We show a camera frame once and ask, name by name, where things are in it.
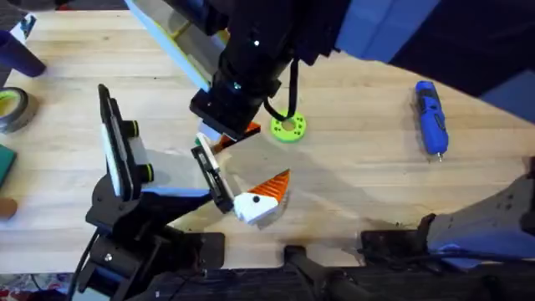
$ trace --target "tape roll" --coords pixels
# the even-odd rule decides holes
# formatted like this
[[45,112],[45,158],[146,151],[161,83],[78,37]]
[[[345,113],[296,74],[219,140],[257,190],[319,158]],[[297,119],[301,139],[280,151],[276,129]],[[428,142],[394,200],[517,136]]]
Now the tape roll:
[[19,88],[0,89],[0,132],[20,130],[37,113],[38,102]]

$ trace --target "orange and white object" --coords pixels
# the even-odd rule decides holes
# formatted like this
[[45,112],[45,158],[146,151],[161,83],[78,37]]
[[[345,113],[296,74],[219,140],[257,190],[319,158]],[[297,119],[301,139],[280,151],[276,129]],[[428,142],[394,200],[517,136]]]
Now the orange and white object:
[[286,194],[289,180],[290,170],[286,170],[248,192],[236,196],[234,212],[237,217],[247,224],[253,224],[275,212]]

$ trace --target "green ring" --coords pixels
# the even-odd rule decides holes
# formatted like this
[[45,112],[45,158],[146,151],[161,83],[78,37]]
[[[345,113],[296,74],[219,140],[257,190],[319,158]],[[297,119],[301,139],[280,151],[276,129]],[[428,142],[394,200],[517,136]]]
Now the green ring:
[[[22,95],[20,95],[17,90],[3,89],[2,91],[0,91],[0,116],[4,117],[12,114],[12,112],[14,112],[19,106],[21,98]],[[7,108],[9,108],[9,105],[4,103],[4,101],[6,100],[16,101],[17,104],[14,107],[10,108],[10,110],[7,110]]]
[[[287,111],[279,112],[279,114],[283,116],[285,116],[287,113]],[[290,118],[290,121],[295,124],[295,128],[293,130],[285,130],[282,122],[274,118],[271,119],[271,133],[273,136],[275,136],[275,138],[277,138],[277,140],[285,143],[292,143],[303,138],[304,133],[307,130],[307,121],[304,119],[304,116],[299,112],[295,112],[295,115]]]

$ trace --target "wooden table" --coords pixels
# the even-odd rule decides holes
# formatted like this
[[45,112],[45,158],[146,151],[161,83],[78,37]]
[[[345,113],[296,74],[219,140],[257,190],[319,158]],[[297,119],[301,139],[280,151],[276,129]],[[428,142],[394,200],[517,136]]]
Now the wooden table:
[[[39,14],[28,46],[48,72],[30,79],[13,71],[7,83],[36,95],[41,108],[27,128],[0,138],[18,153],[0,194],[20,206],[0,223],[0,273],[73,271],[94,230],[84,215],[105,172],[97,84],[108,85],[125,118],[140,122],[145,146],[176,164],[184,186],[201,179],[190,156],[197,118],[188,105],[197,89],[128,12]],[[278,266],[287,243],[308,245],[323,264],[355,265],[360,231],[414,227],[426,213],[480,201],[526,171],[535,127],[439,84],[451,143],[444,162],[429,162],[411,97],[419,79],[343,54],[303,66],[306,136],[276,142],[262,110],[256,121],[267,130],[222,157],[242,186],[290,167],[284,210],[253,227],[209,204],[174,224],[224,232],[226,268]],[[280,106],[287,74],[283,82]]]

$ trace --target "orange tab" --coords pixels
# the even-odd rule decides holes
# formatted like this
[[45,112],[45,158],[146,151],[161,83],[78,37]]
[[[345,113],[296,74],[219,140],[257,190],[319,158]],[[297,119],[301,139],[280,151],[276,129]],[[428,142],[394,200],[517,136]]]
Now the orange tab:
[[264,183],[254,187],[249,192],[261,196],[271,196],[274,197],[277,202],[281,202],[283,200],[284,194],[286,193],[286,190],[288,189],[289,181],[290,170],[288,169],[274,176],[270,180],[267,180]]
[[[258,133],[260,131],[260,125],[256,122],[252,122],[247,126],[247,129],[245,130],[245,137],[243,140],[247,139],[248,137]],[[219,140],[219,142],[214,145],[211,148],[211,151],[213,151],[214,154],[217,154],[224,149],[226,149],[228,146],[234,145],[236,142],[230,138],[228,138],[226,135],[223,135],[223,137]]]

